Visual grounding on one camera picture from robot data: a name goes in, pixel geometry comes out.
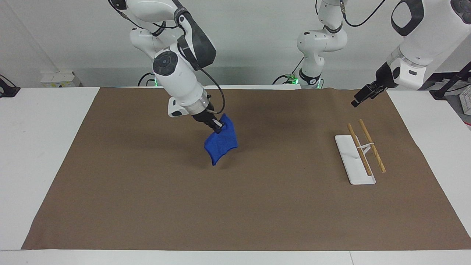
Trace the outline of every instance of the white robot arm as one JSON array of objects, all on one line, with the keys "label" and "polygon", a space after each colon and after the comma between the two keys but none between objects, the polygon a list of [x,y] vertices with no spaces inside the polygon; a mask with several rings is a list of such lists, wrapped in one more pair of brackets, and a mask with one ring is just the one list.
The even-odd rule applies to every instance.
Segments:
[{"label": "white robot arm", "polygon": [[296,73],[302,88],[312,88],[319,82],[325,63],[320,54],[341,50],[348,41],[347,33],[342,28],[339,0],[322,0],[318,18],[324,24],[323,29],[310,30],[298,37],[298,49],[305,57],[301,70]]},{"label": "white robot arm", "polygon": [[[132,44],[154,60],[153,71],[158,82],[171,96],[169,116],[190,114],[216,133],[223,123],[216,117],[213,105],[195,71],[213,63],[216,49],[178,0],[108,0],[120,15],[137,27],[131,31]],[[163,34],[166,21],[173,20],[183,35]]]},{"label": "white robot arm", "polygon": [[404,41],[355,95],[354,107],[398,85],[419,89],[432,60],[470,34],[471,0],[401,0],[391,23]]}]

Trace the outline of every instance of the wooden dowel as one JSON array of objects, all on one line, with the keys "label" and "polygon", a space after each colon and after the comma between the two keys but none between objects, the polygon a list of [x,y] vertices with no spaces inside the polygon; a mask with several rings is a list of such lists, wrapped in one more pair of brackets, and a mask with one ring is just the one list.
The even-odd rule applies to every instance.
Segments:
[{"label": "wooden dowel", "polygon": [[[373,143],[373,139],[371,139],[371,135],[368,132],[363,120],[359,120],[358,122],[360,122],[360,126],[363,129],[363,132],[365,133],[365,136],[366,136],[366,139],[368,140],[368,143]],[[378,153],[378,149],[376,148],[376,146],[374,144],[371,145],[371,149],[373,150],[374,157],[376,157],[376,161],[378,161],[378,165],[381,169],[381,172],[386,173],[386,168],[384,167],[384,164],[381,160],[380,154]]]},{"label": "wooden dowel", "polygon": [[353,142],[355,143],[355,146],[357,147],[358,154],[360,155],[361,162],[363,163],[363,166],[365,167],[366,174],[368,174],[368,176],[372,176],[373,173],[371,172],[371,168],[368,165],[368,162],[366,161],[366,157],[365,157],[365,154],[363,153],[363,150],[359,148],[360,143],[358,142],[357,136],[355,135],[355,132],[353,131],[352,125],[348,124],[348,127],[350,131],[350,135],[353,138]]}]

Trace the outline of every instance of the wooden handle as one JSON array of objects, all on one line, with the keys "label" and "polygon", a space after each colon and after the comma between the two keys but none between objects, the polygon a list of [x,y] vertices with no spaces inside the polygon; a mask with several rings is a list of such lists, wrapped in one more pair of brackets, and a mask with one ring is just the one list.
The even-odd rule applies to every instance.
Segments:
[{"label": "wooden handle", "polygon": [[368,165],[368,162],[366,161],[366,157],[365,157],[365,154],[363,153],[363,150],[359,148],[360,143],[358,142],[357,136],[355,135],[355,132],[353,131],[352,125],[348,124],[348,127],[350,131],[350,135],[353,138],[353,142],[355,143],[355,146],[357,147],[358,154],[360,155],[361,162],[363,163],[363,166],[365,167],[366,174],[368,174],[368,176],[372,176],[373,173],[371,172],[371,168]]},{"label": "wooden handle", "polygon": [[[371,139],[371,135],[368,132],[363,120],[359,120],[358,122],[360,122],[360,126],[363,129],[363,132],[365,133],[368,143],[373,143],[373,139]],[[373,149],[374,157],[376,157],[376,161],[378,161],[378,165],[380,166],[381,172],[386,173],[386,168],[384,167],[380,154],[378,153],[378,149],[376,149],[376,146],[374,144],[371,145],[371,148]]]}]

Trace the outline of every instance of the white wall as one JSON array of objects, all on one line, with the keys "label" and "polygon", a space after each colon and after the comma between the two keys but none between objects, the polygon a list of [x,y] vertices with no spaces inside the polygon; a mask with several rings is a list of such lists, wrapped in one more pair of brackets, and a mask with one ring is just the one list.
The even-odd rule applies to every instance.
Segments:
[{"label": "white wall", "polygon": [[[129,41],[133,25],[106,0],[0,0],[0,9],[2,2],[12,7],[54,64],[74,70],[85,86],[135,85],[150,71],[149,59]],[[215,42],[218,55],[208,72],[221,84],[266,84],[290,73],[302,57],[296,48],[298,34],[322,28],[314,0],[181,2]],[[346,27],[347,47],[325,55],[326,87],[357,89],[374,80],[376,69],[402,41],[390,25],[397,2],[386,1],[360,28]],[[347,5],[350,21],[362,21],[378,3],[351,1]],[[2,12],[5,10],[0,10],[0,73],[20,86],[39,86],[40,71],[51,66],[37,58]],[[201,80],[210,84],[207,78]]]}]

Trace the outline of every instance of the table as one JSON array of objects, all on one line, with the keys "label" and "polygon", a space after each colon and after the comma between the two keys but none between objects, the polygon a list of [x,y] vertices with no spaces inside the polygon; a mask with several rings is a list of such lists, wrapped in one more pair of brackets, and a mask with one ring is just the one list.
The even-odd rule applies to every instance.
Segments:
[{"label": "table", "polygon": [[[228,86],[293,89],[297,86]],[[211,252],[21,248],[32,220],[99,88],[27,88],[0,99],[0,264],[469,264],[471,250]],[[389,91],[468,234],[471,132],[447,102],[427,91]]]}]

